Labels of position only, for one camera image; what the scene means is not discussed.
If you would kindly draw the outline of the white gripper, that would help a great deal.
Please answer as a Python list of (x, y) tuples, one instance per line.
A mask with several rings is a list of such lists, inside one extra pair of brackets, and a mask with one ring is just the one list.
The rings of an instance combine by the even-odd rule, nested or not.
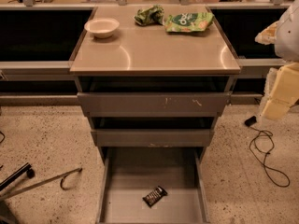
[[(259, 44), (276, 42), (278, 23), (275, 21), (255, 36)], [(299, 100), (299, 63), (290, 63), (279, 69), (270, 68), (264, 85), (261, 101), (261, 116), (266, 119), (281, 119)]]

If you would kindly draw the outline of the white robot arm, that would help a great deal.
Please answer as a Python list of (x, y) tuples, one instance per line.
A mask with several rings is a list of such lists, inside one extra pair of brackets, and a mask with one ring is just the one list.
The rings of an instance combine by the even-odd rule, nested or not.
[(299, 100), (299, 0), (295, 0), (275, 21), (255, 37), (260, 44), (273, 44), (278, 57), (289, 64), (271, 69), (266, 78), (260, 114), (281, 119)]

